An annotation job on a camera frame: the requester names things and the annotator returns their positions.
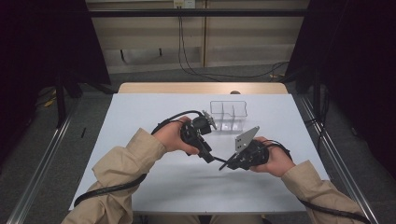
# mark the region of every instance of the cable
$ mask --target cable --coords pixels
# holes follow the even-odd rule
[[[221,159],[221,158],[218,158],[218,157],[213,157],[216,161],[221,161],[221,162],[224,162],[224,163],[226,163],[227,161],[225,161],[224,159]]]
[[[166,124],[170,123],[170,122],[181,122],[180,120],[172,120],[175,119],[177,117],[180,117],[182,115],[186,115],[186,114],[191,114],[191,113],[196,113],[199,116],[203,116],[203,114],[197,110],[188,110],[179,114],[174,115],[173,117],[164,120],[163,122],[161,122],[160,124],[158,124],[158,126],[152,131],[151,134],[154,134],[156,132],[158,132],[158,130],[160,130],[163,126],[165,126]],[[131,189],[137,185],[139,185],[140,183],[143,182],[143,180],[146,178],[147,174],[142,174],[141,176],[139,176],[136,180],[133,180],[129,183],[126,184],[120,184],[117,186],[113,186],[113,187],[107,187],[107,188],[102,188],[102,189],[95,189],[89,192],[86,192],[84,194],[81,194],[78,198],[76,198],[74,206],[76,207],[77,205],[79,205],[82,201],[87,200],[89,198],[92,197],[96,197],[96,196],[100,196],[100,195],[105,195],[111,192],[115,192],[115,191],[119,191],[119,190],[124,190],[124,189]]]
[[[240,78],[263,77],[263,76],[265,76],[265,75],[274,73],[274,71],[275,71],[277,68],[279,68],[280,66],[282,66],[283,64],[289,63],[289,62],[274,63],[273,66],[272,66],[272,69],[271,69],[270,71],[265,72],[265,73],[262,73],[262,74],[254,75],[254,76],[234,76],[234,75],[226,75],[226,74],[197,73],[194,69],[191,68],[190,63],[189,63],[189,61],[188,61],[188,59],[187,59],[187,54],[186,54],[186,49],[185,49],[185,44],[184,44],[183,19],[182,19],[181,17],[178,17],[178,22],[179,22],[179,27],[178,27],[178,29],[179,29],[178,62],[179,62],[179,65],[180,65],[181,69],[182,69],[184,72],[186,72],[187,74],[196,75],[196,76],[200,76],[200,77],[206,77],[206,78],[212,79],[212,80],[214,80],[214,81],[221,82],[220,80],[215,79],[215,78],[213,78],[213,77],[240,77]],[[183,65],[182,65],[182,63],[181,63],[181,59],[180,59],[181,48],[183,48],[184,58],[185,58],[185,60],[186,60],[187,66],[190,68],[191,72],[190,72],[190,71],[187,71],[187,70],[183,67]]]
[[[287,64],[287,63],[289,63],[289,62],[274,63],[274,64],[272,65],[272,69],[271,69],[271,71],[272,71],[272,76],[271,76],[271,79],[269,80],[269,82],[272,82],[272,81],[274,80],[274,77],[275,77],[275,70],[276,70],[277,68],[279,68],[280,66],[282,66],[283,64]]]
[[[205,75],[202,75],[202,74],[198,74],[198,73],[196,73],[192,68],[191,68],[191,66],[190,66],[190,64],[189,64],[189,61],[187,60],[187,54],[186,54],[186,49],[185,49],[185,46],[184,46],[184,37],[183,37],[184,35],[183,35],[183,19],[181,18],[181,17],[178,17],[178,63],[180,64],[180,68],[185,72],[185,73],[187,73],[187,74],[190,74],[190,75],[196,75],[196,76],[199,76],[199,77],[206,77]],[[185,59],[186,59],[186,64],[187,64],[187,66],[190,68],[190,70],[192,71],[192,73],[191,72],[189,72],[189,71],[187,71],[184,67],[183,67],[183,65],[181,64],[181,59],[180,59],[180,51],[181,51],[181,42],[182,42],[182,44],[183,44],[183,51],[184,51],[184,57],[185,57]],[[219,80],[217,80],[217,79],[215,79],[215,78],[213,78],[213,77],[206,77],[206,78],[209,78],[209,79],[211,79],[211,80],[214,80],[214,81],[217,81],[217,82],[219,82]]]
[[[302,203],[305,207],[310,208],[312,210],[321,212],[321,213],[326,213],[329,215],[333,215],[333,216],[337,216],[337,217],[347,217],[347,218],[351,218],[351,219],[355,219],[358,220],[362,223],[365,224],[371,224],[370,220],[367,219],[367,217],[361,216],[359,214],[355,214],[355,213],[350,213],[350,212],[345,212],[345,211],[339,211],[339,210],[335,210],[335,209],[331,209],[331,208],[325,208],[325,207],[321,207],[303,200],[300,200],[300,203]]]
[[[81,194],[78,198],[76,198],[74,206],[76,207],[82,201],[87,200],[87,199],[92,198],[92,197],[105,195],[105,194],[108,194],[108,193],[114,192],[114,191],[119,191],[119,190],[124,190],[124,189],[131,189],[131,188],[139,185],[140,183],[142,183],[143,180],[146,178],[146,176],[147,176],[147,174],[142,174],[136,180],[133,180],[133,181],[131,181],[129,183],[126,183],[126,184],[120,184],[120,185],[117,185],[117,186],[108,187],[108,188],[102,188],[102,189],[95,189],[95,190],[86,192],[84,194]]]

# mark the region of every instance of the beige sleeve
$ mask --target beige sleeve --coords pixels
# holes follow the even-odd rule
[[[97,181],[88,191],[125,184],[147,174],[165,152],[155,137],[139,129],[126,147],[114,147],[93,166]],[[63,223],[132,223],[131,194],[137,188],[82,201]]]
[[[327,180],[321,180],[310,161],[305,161],[290,170],[283,176],[286,187],[300,200],[340,211],[362,215],[363,212],[357,203],[337,190]],[[360,223],[344,217],[327,215],[307,208],[308,215],[313,223]]]

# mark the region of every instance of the metal frame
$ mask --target metal frame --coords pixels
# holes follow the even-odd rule
[[[46,173],[50,168],[50,165],[56,155],[56,152],[59,148],[59,145],[62,143],[64,139],[64,135],[67,131],[67,128],[70,124],[70,120],[72,116],[75,114],[77,107],[79,104],[79,99],[77,99],[71,106],[68,116],[62,125],[55,130],[54,135],[47,147],[46,152],[44,153],[43,158],[41,159],[38,167],[35,169],[35,173],[29,181],[25,191],[23,192],[21,198],[18,200],[15,208],[12,210],[10,217],[8,218],[7,224],[14,223],[23,223],[25,220],[30,207],[32,206],[35,196],[40,190],[41,184],[46,177]]]
[[[303,96],[301,101],[309,118],[314,119],[316,116],[313,111],[314,108],[311,102],[308,100],[306,96]],[[378,221],[374,215],[373,210],[370,207],[370,204],[367,202],[366,197],[361,192],[361,189],[358,187],[358,184],[355,182],[354,178],[352,177],[352,174],[347,169],[346,164],[341,158],[341,155],[339,154],[337,148],[332,142],[332,139],[330,138],[326,129],[323,129],[323,124],[321,122],[314,122],[314,127],[319,136],[320,136],[320,132],[322,132],[322,135],[320,137],[321,143],[323,144],[324,148],[329,154],[330,159],[332,160],[332,163],[334,164],[335,169],[337,170],[337,173],[340,175],[341,180],[346,186],[346,190],[348,191],[349,196],[361,207],[364,215],[366,215],[367,218],[370,219],[371,223],[377,224]]]
[[[87,14],[72,12],[70,15]],[[307,9],[213,9],[213,8],[169,8],[169,9],[93,9],[91,17],[304,17],[323,15]]]

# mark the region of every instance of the white table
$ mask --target white table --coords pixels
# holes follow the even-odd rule
[[[164,119],[186,110],[209,110],[210,101],[217,100],[246,101],[244,131],[260,126],[257,135],[281,142],[296,163],[311,160],[321,178],[329,178],[291,95],[120,93],[114,95],[76,198],[95,181],[91,170],[94,164],[114,146],[125,146],[139,127],[151,132]],[[214,156],[228,159],[233,154],[233,139],[237,135],[213,132],[204,135],[204,139]],[[305,210],[279,178],[241,169],[219,171],[220,166],[220,162],[207,164],[181,151],[165,154],[133,195],[134,211],[268,214]]]

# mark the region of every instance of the transparent box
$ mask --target transparent box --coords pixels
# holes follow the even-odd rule
[[[210,114],[218,131],[242,132],[248,116],[245,101],[211,101]]]

